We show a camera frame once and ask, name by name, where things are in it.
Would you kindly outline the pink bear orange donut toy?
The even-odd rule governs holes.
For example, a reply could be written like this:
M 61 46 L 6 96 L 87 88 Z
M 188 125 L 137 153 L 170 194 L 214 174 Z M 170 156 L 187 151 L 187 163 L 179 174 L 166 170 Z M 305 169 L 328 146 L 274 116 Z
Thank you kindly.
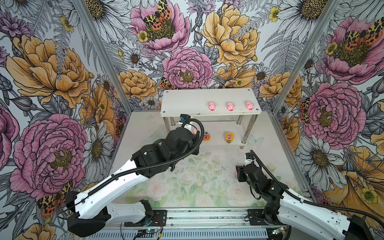
M 209 141 L 210 139 L 211 139 L 211 135 L 208 132 L 205 132 L 203 141 Z

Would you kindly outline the pink bear yellow flower toy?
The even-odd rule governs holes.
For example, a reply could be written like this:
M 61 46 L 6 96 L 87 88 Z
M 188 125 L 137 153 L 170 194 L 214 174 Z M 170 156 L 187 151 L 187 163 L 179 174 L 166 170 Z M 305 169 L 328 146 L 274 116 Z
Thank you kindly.
M 233 140 L 235 139 L 235 134 L 234 133 L 231 133 L 231 132 L 227 132 L 225 134 L 225 141 L 230 144 L 233 142 Z

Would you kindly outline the pink pig toy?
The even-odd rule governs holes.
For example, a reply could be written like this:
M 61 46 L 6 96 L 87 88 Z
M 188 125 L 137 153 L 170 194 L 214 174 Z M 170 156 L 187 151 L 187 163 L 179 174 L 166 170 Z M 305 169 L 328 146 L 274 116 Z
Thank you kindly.
M 235 108 L 235 105 L 231 102 L 228 102 L 228 104 L 227 104 L 228 111 L 232 112 L 232 111 L 234 111 L 234 108 Z
M 209 110 L 212 112 L 216 110 L 216 104 L 214 102 L 209 103 Z
M 254 109 L 254 104 L 251 101 L 247 101 L 246 108 L 247 110 L 252 111 Z

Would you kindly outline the pink pig toy front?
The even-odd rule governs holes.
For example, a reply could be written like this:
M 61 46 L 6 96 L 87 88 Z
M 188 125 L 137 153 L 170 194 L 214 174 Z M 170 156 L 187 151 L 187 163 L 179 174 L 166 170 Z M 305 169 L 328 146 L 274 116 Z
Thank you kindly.
M 232 112 L 232 111 L 234 111 L 234 108 L 235 108 L 235 105 L 231 102 L 228 102 L 228 104 L 227 104 L 228 111 Z

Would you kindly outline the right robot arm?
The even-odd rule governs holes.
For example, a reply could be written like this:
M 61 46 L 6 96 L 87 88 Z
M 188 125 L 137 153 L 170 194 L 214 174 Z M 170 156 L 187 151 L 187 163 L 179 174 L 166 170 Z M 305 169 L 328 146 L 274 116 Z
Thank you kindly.
M 266 201 L 263 212 L 254 219 L 270 225 L 289 225 L 318 240 L 372 240 L 365 220 L 353 215 L 347 217 L 331 206 L 306 200 L 278 180 L 267 178 L 263 170 L 250 163 L 236 166 L 239 182 L 250 186 L 252 194 Z

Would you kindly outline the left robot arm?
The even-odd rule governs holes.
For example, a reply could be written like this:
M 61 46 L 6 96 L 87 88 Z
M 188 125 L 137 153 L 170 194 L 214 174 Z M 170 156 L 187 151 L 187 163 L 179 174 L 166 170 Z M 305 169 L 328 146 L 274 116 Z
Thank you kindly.
M 197 155 L 204 133 L 204 127 L 194 133 L 184 124 L 170 131 L 166 138 L 143 146 L 121 168 L 92 188 L 69 192 L 66 195 L 66 207 L 72 212 L 67 218 L 69 232 L 88 237 L 113 224 L 149 225 L 155 215 L 149 201 L 122 205 L 113 201 L 155 175 L 174 170 L 189 155 Z

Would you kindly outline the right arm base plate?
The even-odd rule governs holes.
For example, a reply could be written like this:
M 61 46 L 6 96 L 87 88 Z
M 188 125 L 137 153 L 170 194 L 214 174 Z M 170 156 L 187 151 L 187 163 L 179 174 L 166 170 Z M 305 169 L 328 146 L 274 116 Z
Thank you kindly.
M 251 226 L 271 226 L 272 224 L 267 222 L 262 209 L 248 209 L 245 221 L 249 222 Z

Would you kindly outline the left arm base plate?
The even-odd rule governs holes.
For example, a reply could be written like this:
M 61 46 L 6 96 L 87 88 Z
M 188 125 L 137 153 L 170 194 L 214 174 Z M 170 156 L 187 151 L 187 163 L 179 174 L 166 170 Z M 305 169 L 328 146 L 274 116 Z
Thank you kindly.
M 125 227 L 165 227 L 167 222 L 167 210 L 153 210 L 151 217 L 145 217 L 138 223 L 124 222 Z

